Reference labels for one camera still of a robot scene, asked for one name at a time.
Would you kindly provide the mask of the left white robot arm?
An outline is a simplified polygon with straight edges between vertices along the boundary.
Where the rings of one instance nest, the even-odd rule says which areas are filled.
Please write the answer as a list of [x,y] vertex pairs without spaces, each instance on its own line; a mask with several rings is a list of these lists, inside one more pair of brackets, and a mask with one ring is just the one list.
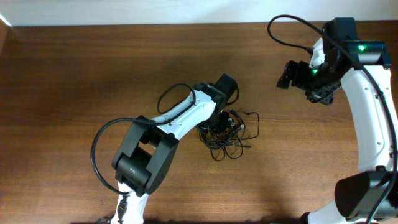
[[112,167],[122,195],[110,223],[142,223],[148,196],[167,175],[178,144],[191,129],[223,122],[224,107],[237,92],[236,80],[223,74],[216,83],[199,83],[182,102],[149,120],[137,117],[127,131]]

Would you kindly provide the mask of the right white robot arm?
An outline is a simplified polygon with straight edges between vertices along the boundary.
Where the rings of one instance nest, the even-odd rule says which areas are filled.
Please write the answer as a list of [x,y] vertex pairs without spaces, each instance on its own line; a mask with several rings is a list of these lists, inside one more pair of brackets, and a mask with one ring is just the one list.
[[352,17],[318,30],[309,62],[289,61],[277,86],[297,87],[312,103],[330,105],[337,90],[348,98],[358,141],[356,175],[339,180],[333,200],[304,213],[301,223],[378,223],[397,216],[397,114],[391,60],[381,40],[358,38]]

